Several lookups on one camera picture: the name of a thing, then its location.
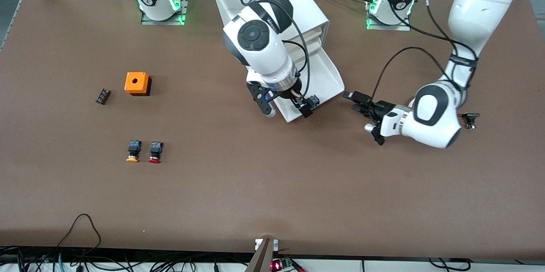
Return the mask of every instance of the white floor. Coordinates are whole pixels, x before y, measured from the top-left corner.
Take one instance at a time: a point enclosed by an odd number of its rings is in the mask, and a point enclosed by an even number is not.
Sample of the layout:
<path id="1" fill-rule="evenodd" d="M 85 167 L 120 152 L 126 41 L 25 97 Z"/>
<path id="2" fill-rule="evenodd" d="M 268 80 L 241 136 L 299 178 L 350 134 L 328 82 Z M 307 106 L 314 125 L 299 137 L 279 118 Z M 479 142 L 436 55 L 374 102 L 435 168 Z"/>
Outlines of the white floor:
<path id="1" fill-rule="evenodd" d="M 439 269 L 432 266 L 428 262 L 397 262 L 397 261 L 365 261 L 363 270 L 361 261 L 356 260 L 297 260 L 306 272 L 444 272 L 444 269 Z M 120 268 L 114 263 L 101 263 L 98 266 L 104 268 Z M 134 267 L 134 272 L 149 272 L 153 263 L 144 263 Z M 463 268 L 465 264 L 450 263 L 450 266 L 455 268 Z M 88 265 L 89 272 L 102 272 L 93 266 Z M 198 263 L 195 272 L 213 272 L 214 264 Z M 218 263 L 220 272 L 245 272 L 246 267 L 239 263 Z M 29 268 L 29 272 L 34 272 L 33 266 Z M 51 263 L 43 264 L 42 272 L 52 272 L 53 265 Z M 76 267 L 70 267 L 69 264 L 63 264 L 64 272 L 75 272 Z M 175 270 L 183 272 L 182 265 L 177 264 Z M 61 271 L 58 264 L 55 270 Z M 185 272 L 191 272 L 191 267 L 186 264 Z M 0 272 L 19 272 L 17 264 L 6 264 L 0 266 Z M 530 266 L 521 264 L 484 264 L 475 263 L 471 265 L 470 272 L 545 272 L 545 266 Z"/>

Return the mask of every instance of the orange box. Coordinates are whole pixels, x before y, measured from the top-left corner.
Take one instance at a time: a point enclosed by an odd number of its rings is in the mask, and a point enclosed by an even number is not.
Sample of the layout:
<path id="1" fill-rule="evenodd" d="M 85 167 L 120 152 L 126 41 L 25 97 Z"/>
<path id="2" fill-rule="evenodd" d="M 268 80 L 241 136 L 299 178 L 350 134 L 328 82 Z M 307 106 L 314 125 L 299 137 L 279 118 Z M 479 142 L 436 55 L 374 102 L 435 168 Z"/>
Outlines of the orange box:
<path id="1" fill-rule="evenodd" d="M 125 80 L 125 91 L 133 96 L 149 96 L 152 79 L 145 72 L 128 72 Z"/>

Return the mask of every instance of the robot logo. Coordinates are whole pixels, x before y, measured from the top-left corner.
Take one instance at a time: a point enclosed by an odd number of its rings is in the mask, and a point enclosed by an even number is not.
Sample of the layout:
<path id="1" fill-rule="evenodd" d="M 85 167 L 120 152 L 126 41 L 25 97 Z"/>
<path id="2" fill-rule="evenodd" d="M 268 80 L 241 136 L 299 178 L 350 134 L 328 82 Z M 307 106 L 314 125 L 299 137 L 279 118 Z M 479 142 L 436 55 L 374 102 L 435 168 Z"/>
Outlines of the robot logo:
<path id="1" fill-rule="evenodd" d="M 146 4 L 146 6 L 152 6 L 153 5 L 153 1 L 152 0 L 142 0 L 142 2 L 144 4 Z"/>

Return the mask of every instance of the blue electrical component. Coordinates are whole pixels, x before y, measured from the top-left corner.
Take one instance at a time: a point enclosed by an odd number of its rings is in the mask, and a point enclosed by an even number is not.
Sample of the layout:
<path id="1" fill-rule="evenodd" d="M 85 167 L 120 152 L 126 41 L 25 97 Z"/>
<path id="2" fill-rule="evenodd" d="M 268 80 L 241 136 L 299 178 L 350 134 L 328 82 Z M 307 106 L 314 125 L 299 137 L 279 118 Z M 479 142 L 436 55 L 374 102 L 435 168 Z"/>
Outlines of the blue electrical component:
<path id="1" fill-rule="evenodd" d="M 315 109 L 316 107 L 318 107 L 318 105 L 320 105 L 320 99 L 318 98 L 318 96 L 316 96 L 316 94 L 308 97 L 307 101 L 310 102 L 310 109 Z"/>

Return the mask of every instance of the table surface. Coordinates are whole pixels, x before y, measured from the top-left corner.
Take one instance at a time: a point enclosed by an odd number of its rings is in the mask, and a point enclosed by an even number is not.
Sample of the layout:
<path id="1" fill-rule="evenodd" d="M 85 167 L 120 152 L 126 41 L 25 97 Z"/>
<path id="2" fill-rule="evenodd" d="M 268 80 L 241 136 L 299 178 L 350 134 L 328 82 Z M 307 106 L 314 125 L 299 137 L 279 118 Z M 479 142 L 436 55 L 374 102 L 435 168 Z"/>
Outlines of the table surface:
<path id="1" fill-rule="evenodd" d="M 452 0 L 431 0 L 445 28 Z M 356 0 L 316 0 L 325 51 L 347 90 L 370 93 L 413 31 L 365 29 Z M 0 243 L 56 245 L 87 212 L 103 247 L 545 260 L 545 47 L 514 0 L 481 55 L 461 109 L 482 114 L 447 150 L 405 137 L 376 145 L 341 96 L 290 124 L 261 114 L 246 69 L 224 48 L 214 0 L 185 26 L 141 26 L 134 0 L 23 0 L 0 52 Z M 434 31 L 423 0 L 415 26 Z M 150 97 L 123 90 L 153 78 Z M 387 70 L 378 98 L 410 99 L 440 73 L 419 52 Z M 95 103 L 113 90 L 106 106 Z M 144 162 L 125 162 L 129 140 Z M 162 163 L 145 162 L 151 141 Z M 81 221 L 66 245 L 96 243 Z"/>

